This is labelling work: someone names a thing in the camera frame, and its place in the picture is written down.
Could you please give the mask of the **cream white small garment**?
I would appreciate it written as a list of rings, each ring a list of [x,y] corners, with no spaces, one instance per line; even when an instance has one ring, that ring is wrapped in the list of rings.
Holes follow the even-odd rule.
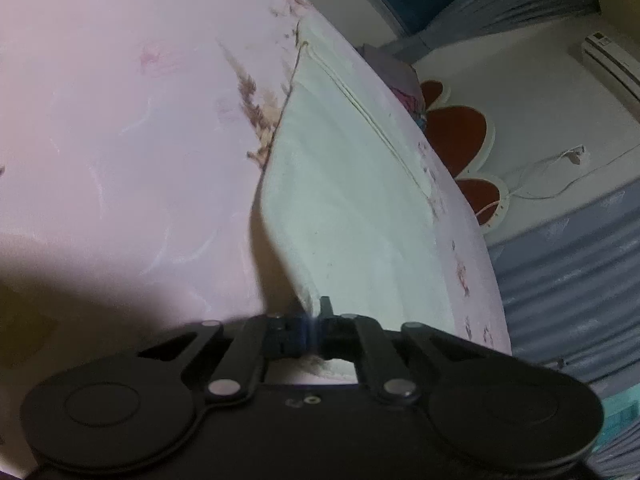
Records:
[[[474,232],[416,122],[324,18],[297,60],[260,190],[264,228],[304,310],[460,336]]]

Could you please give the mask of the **pile of folded clothes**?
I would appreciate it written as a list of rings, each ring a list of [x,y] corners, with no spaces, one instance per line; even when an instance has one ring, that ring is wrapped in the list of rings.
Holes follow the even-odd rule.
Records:
[[[418,76],[407,63],[370,44],[357,48],[372,70],[385,82],[421,130],[426,126],[426,105]]]

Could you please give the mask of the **blue patterned curtain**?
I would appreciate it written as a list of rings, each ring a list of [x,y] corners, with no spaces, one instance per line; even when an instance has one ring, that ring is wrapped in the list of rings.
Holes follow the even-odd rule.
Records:
[[[590,385],[605,422],[591,463],[639,474],[639,185],[489,249],[512,352]]]

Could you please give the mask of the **red and white headboard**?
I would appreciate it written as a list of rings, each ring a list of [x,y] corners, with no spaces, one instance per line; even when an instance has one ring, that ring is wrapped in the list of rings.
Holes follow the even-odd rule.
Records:
[[[509,191],[484,170],[494,147],[496,127],[480,110],[450,104],[450,89],[439,80],[420,83],[424,102],[422,131],[457,183],[483,233],[494,230],[509,209]]]

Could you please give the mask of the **pink floral bed sheet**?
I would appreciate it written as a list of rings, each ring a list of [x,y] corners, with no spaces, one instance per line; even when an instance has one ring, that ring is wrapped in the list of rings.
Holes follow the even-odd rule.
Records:
[[[259,209],[309,14],[324,18],[307,0],[1,0],[3,477],[203,478],[282,445],[306,477],[348,458],[382,472],[421,451],[436,344],[510,352],[454,182],[474,232],[463,334],[380,324],[416,400],[383,403],[316,355],[318,315]],[[303,316],[305,353],[215,402],[210,376],[261,315]]]

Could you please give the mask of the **white air conditioner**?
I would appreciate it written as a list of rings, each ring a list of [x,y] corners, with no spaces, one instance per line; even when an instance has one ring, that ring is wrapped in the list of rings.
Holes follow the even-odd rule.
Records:
[[[639,101],[639,61],[609,36],[594,32],[582,40],[582,59]]]

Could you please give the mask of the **grey curtain right side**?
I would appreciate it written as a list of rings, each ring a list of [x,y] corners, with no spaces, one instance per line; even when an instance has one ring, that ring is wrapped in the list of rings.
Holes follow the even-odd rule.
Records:
[[[382,50],[413,64],[460,41],[599,11],[599,0],[454,0],[420,32],[384,44]]]

